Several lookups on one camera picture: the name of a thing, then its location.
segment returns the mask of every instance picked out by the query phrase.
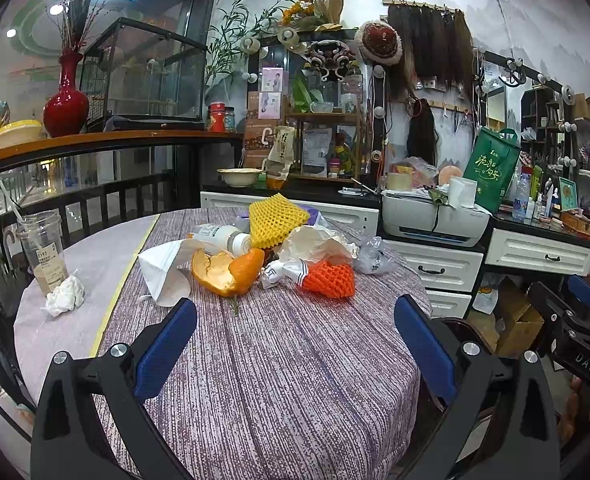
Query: water bottle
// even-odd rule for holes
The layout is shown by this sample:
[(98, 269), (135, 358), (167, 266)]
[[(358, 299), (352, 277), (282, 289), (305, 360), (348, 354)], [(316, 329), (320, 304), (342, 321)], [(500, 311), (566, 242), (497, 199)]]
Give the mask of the water bottle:
[(515, 200), (512, 203), (512, 217), (515, 220), (524, 221), (526, 219), (529, 196), (530, 175), (524, 172), (521, 174), (520, 181), (517, 183), (517, 192), (515, 193)]

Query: metal screw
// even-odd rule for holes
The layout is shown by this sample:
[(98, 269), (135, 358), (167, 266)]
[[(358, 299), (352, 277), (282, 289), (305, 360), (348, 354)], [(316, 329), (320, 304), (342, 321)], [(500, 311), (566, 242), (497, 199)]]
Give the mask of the metal screw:
[(537, 354), (535, 354), (532, 350), (526, 350), (524, 352), (524, 359), (529, 363), (536, 363), (537, 362)]
[(123, 343), (118, 343), (110, 349), (110, 355), (113, 357), (121, 357), (128, 351), (128, 347)]
[(477, 346), (475, 343), (472, 342), (467, 342), (464, 343), (464, 353), (466, 355), (477, 355), (479, 354), (479, 346)]
[(68, 358), (68, 354), (66, 354), (66, 352), (61, 351), (61, 352), (57, 352), (54, 357), (53, 357), (53, 362), (56, 365), (60, 365), (62, 364), (66, 359)]

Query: green bag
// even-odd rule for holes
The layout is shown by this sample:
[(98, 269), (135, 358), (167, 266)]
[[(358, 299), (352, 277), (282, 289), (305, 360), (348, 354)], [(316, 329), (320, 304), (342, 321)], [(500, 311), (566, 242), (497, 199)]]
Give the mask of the green bag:
[(464, 172), (464, 178), (477, 182), (475, 203), (491, 213), (497, 213), (520, 156), (517, 133), (510, 128), (501, 133), (505, 138), (482, 127)]

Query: red canister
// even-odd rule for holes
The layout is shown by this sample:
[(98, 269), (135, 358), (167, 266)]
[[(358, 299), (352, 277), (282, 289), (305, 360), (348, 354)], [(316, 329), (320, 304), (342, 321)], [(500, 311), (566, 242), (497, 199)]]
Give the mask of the red canister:
[(210, 125), (208, 130), (216, 134), (223, 134), (226, 132), (226, 125), (224, 124), (224, 115), (226, 113), (225, 103), (211, 103), (210, 104)]

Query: black countertop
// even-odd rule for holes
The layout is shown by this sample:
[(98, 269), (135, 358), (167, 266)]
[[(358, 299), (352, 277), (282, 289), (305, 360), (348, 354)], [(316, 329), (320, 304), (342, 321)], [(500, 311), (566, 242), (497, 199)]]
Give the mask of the black countertop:
[(567, 244), (579, 245), (590, 249), (590, 240), (581, 238), (572, 231), (554, 225), (552, 222), (544, 224), (537, 220), (515, 220), (510, 213), (498, 212), (492, 216), (493, 226), (497, 229), (523, 233), (539, 238), (548, 238)]
[(337, 191), (342, 186), (334, 184), (328, 186), (325, 183), (308, 184), (301, 181), (287, 180), (281, 189), (261, 189), (255, 187), (230, 187), (222, 180), (210, 184), (202, 184), (202, 191), (211, 191), (215, 193), (230, 193), (239, 195), (253, 196), (272, 196), (275, 193), (281, 193), (290, 200), (305, 200), (308, 202), (323, 202), (327, 204), (339, 204), (354, 207), (367, 207), (371, 209), (381, 209), (381, 198), (367, 193), (362, 196), (346, 196), (339, 194)]

